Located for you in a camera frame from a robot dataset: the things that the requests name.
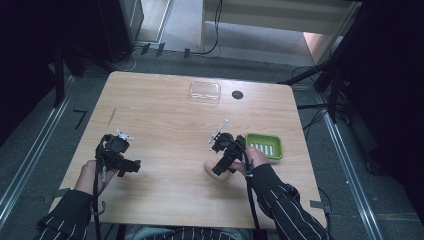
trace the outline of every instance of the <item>clear plastic container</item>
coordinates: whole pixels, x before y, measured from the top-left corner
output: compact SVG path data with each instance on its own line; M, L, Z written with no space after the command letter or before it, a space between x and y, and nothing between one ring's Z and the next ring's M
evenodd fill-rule
M221 86L218 83L193 81L190 84L189 98L194 102L218 104L221 99Z

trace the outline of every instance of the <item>hand-mounted device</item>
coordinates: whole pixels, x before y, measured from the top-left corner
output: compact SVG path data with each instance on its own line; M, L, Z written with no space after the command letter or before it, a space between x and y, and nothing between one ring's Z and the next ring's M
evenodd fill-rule
M221 175L221 173L229 170L232 173L235 173L236 170L231 169L231 164L239 159L243 163L244 161L244 150L246 149L246 140L242 136L237 136L236 140L234 140L233 136L229 133L221 133L221 130L228 123L228 119L224 119L221 127L216 130L216 132L212 135L212 139L209 140L209 144L215 140L214 145L212 146L212 150L216 153L219 151L224 151L224 156L219 160L212 171L216 175Z
M118 177L123 177L126 172L138 172L141 161L131 161L122 155L130 146L127 140L133 141L134 138L123 134L119 129L116 132L118 136L104 135L96 148L96 159L99 163L97 166L100 168L98 170L106 172L109 169L117 169Z

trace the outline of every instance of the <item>table surface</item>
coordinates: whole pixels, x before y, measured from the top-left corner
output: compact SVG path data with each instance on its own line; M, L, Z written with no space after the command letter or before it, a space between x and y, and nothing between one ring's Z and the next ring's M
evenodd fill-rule
M219 103L192 98L192 82L218 84ZM244 97L233 98L235 90ZM225 118L229 122L223 132L233 136L262 133L282 139L284 156L272 166L284 182L299 190L305 210L325 226L323 211L310 207L310 200L320 201L320 196L293 92L284 85L114 72L61 188L75 185L81 166L94 159L102 136L116 135L119 129L135 137L124 156L141 160L141 168L115 177L102 193L100 201L107 204L102 222L253 228L242 174L219 183L203 167L206 160L222 157L222 152L211 151L208 140ZM257 205L256 210L261 227L275 229Z

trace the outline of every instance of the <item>black tape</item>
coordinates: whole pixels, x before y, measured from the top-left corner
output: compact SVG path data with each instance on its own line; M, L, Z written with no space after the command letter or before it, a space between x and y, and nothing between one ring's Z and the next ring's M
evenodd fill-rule
M188 58L190 56L190 49L186 48L184 51L184 58Z
M150 48L150 43L144 45L143 50L141 50L140 55L146 54L149 51L149 48Z
M163 52L163 48L165 47L165 43L161 43L161 44L159 44L159 48L158 48L158 50L156 51L156 57L159 57L159 56L161 56L162 55L162 52Z
M322 202L318 202L318 201L314 201L314 200L309 200L309 205L312 208L324 209L324 203L322 203Z
M82 121L84 120L84 117L87 114L87 111L74 109L74 112L82 113L82 116L81 116L78 124L75 126L75 130L77 130L79 128L79 126L81 125Z

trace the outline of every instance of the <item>striped sleeve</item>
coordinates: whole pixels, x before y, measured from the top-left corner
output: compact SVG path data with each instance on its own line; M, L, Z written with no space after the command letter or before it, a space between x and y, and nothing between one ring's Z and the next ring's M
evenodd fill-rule
M34 239L85 239L92 198L84 192L68 191L52 212L38 221Z
M297 189L283 183L270 164L253 169L252 187L261 210L274 219L281 239L333 239L300 205Z

